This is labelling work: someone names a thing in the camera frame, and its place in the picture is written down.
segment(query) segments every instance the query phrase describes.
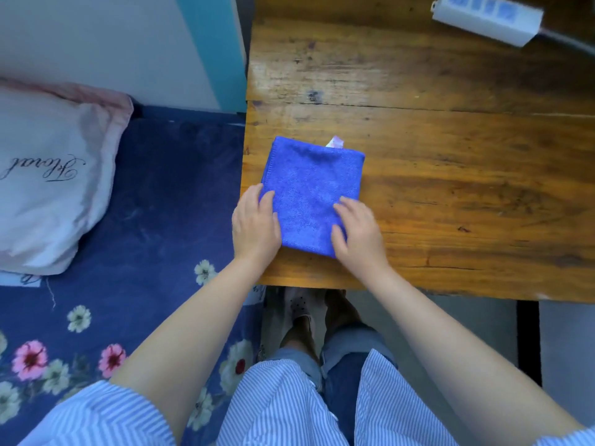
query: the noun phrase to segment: white power strip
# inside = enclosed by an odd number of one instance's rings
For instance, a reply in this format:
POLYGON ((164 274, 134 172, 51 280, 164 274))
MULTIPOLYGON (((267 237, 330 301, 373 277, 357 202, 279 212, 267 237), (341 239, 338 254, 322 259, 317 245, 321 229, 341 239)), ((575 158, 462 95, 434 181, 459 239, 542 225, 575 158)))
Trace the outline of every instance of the white power strip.
POLYGON ((539 32, 543 10, 510 0, 436 0, 432 19, 522 47, 539 32))

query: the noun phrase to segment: person's right arm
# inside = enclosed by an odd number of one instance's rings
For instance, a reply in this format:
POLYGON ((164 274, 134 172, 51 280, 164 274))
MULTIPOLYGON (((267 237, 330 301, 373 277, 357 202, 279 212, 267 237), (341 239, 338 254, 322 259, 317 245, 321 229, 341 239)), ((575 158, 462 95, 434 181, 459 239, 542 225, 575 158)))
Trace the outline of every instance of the person's right arm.
POLYGON ((531 445, 583 429, 529 377, 391 269, 372 211, 342 197, 338 260, 372 292, 453 410, 482 444, 531 445))

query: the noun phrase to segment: microfiber cloth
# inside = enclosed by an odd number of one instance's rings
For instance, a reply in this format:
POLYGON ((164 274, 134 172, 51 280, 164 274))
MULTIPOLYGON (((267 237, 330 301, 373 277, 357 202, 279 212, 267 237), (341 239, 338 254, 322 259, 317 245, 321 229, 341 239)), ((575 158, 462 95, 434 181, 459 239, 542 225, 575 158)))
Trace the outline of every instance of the microfiber cloth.
POLYGON ((262 176, 261 194, 274 190, 273 211, 286 247, 335 258, 331 229, 343 223, 333 203, 359 198, 365 155, 277 136, 262 176))

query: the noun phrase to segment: white pillow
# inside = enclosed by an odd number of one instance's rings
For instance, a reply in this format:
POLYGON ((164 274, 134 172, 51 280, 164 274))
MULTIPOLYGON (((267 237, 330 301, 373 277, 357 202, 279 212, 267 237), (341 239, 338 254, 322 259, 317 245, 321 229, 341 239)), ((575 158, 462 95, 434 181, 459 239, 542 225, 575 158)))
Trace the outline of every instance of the white pillow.
POLYGON ((53 275, 103 217, 128 96, 0 81, 0 269, 53 275))

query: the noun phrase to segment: blue and white striped shirt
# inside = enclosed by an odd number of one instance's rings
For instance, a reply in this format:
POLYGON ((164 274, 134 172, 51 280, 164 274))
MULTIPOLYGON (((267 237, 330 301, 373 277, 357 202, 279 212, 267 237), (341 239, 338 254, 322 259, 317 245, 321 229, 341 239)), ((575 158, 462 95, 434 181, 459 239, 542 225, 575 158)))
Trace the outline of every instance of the blue and white striped shirt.
MULTIPOLYGON (((375 350, 362 368, 355 425, 357 446, 456 445, 399 371, 375 350)), ((277 360, 249 369, 231 400, 217 445, 240 444, 347 446, 347 441, 298 365, 277 360)), ((595 429, 541 438, 536 444, 593 445, 595 429)), ((99 382, 54 408, 21 445, 163 446, 175 440, 151 402, 99 382)))

